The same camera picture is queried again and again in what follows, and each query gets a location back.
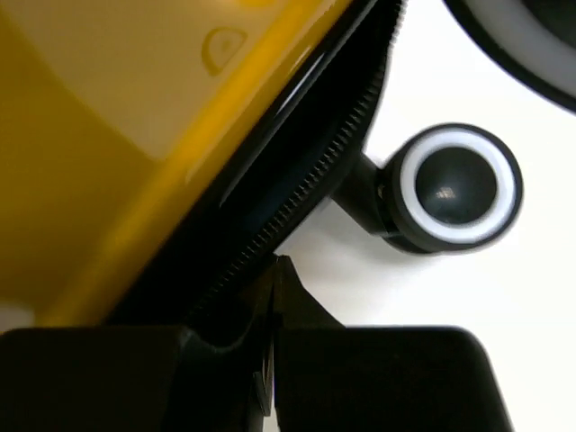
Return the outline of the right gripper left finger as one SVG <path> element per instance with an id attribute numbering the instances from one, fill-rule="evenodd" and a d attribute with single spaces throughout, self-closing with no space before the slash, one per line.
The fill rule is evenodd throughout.
<path id="1" fill-rule="evenodd" d="M 4 431 L 259 431 L 272 405 L 275 270 L 198 328 L 18 328 L 1 337 Z"/>

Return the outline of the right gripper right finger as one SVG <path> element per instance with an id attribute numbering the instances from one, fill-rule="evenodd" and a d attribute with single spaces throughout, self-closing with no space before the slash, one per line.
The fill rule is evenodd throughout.
<path id="1" fill-rule="evenodd" d="M 509 431 L 490 359 L 458 327 L 348 327 L 274 264 L 274 407 L 282 431 Z"/>

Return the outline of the yellow hard-shell suitcase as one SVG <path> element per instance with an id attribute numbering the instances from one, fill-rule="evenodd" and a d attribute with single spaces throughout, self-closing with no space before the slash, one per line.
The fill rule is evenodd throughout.
<path id="1" fill-rule="evenodd" d="M 1 329 L 193 321 L 326 198 L 422 256 L 503 236 L 506 139 L 426 127 L 352 179 L 404 1 L 4 1 Z"/>

